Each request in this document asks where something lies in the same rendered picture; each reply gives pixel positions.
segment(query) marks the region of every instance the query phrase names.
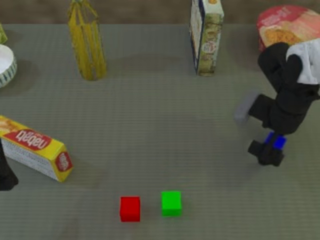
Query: striped bowl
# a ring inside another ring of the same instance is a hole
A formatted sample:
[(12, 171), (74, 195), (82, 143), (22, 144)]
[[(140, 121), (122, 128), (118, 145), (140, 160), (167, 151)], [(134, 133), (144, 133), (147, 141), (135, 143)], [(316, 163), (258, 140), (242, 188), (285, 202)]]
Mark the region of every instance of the striped bowl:
[(0, 44), (0, 88), (6, 86), (17, 73), (17, 60), (13, 51)]

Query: red logo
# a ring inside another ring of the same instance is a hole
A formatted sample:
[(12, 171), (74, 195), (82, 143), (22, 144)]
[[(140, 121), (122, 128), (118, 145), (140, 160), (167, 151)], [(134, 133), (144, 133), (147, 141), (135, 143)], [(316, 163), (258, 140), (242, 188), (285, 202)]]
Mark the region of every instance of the red logo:
[(4, 136), (33, 151), (46, 148), (52, 140), (50, 137), (37, 133), (32, 129), (13, 131), (5, 134)]
[(64, 151), (55, 160), (55, 165), (60, 172), (66, 172), (73, 167), (69, 154)]

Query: red cube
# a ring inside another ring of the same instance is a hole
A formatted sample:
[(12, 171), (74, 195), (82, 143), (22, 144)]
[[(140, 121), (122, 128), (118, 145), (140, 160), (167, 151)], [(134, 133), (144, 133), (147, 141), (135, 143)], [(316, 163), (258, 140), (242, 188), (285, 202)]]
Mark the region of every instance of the red cube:
[(120, 198), (121, 222), (140, 222), (140, 197), (122, 196)]

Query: table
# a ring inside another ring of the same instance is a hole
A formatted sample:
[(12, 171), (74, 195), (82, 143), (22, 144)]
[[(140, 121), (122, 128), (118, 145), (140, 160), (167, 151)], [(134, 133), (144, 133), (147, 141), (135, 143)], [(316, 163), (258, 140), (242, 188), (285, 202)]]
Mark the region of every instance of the table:
[[(269, 131), (233, 120), (257, 66), (253, 25), (225, 25), (217, 71), (195, 75), (186, 25), (102, 25), (108, 78), (81, 79), (66, 25), (4, 25), (18, 75), (1, 114), (64, 142), (74, 170), (56, 182), (9, 160), (20, 184), (0, 193), (4, 240), (317, 240), (320, 103), (288, 137), (279, 168), (247, 153)], [(183, 216), (161, 216), (161, 191)], [(141, 197), (121, 223), (120, 196)]]

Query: wall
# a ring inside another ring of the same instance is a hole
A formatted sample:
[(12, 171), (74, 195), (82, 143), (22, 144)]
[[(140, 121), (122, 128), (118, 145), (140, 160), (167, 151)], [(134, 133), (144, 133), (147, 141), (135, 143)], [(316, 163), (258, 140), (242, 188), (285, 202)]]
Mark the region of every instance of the wall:
[[(66, 23), (71, 0), (0, 0), (2, 23)], [(91, 0), (101, 23), (187, 23), (191, 0)], [(222, 0), (227, 23), (254, 23), (264, 9), (296, 4), (320, 13), (320, 0)]]

